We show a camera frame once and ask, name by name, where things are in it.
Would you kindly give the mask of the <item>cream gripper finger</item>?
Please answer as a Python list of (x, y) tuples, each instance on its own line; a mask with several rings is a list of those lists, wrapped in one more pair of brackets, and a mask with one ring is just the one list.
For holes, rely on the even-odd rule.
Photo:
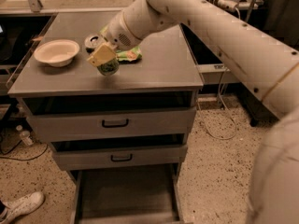
[(108, 63), (116, 58), (115, 47), (110, 42), (104, 42), (99, 45), (89, 56), (87, 62), (97, 67)]

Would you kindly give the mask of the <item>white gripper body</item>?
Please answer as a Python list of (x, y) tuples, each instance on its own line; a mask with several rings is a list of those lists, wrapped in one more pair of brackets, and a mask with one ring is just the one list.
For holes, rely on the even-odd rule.
[(129, 50), (141, 43), (127, 27), (123, 12), (119, 12), (107, 25), (106, 39), (119, 50)]

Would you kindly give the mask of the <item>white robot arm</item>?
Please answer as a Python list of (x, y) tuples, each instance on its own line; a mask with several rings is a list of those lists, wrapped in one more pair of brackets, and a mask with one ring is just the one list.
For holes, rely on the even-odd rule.
[(116, 53), (186, 25), (279, 121), (255, 158), (246, 224), (299, 224), (299, 57), (295, 49), (206, 0), (135, 0), (100, 33), (88, 61), (118, 68)]

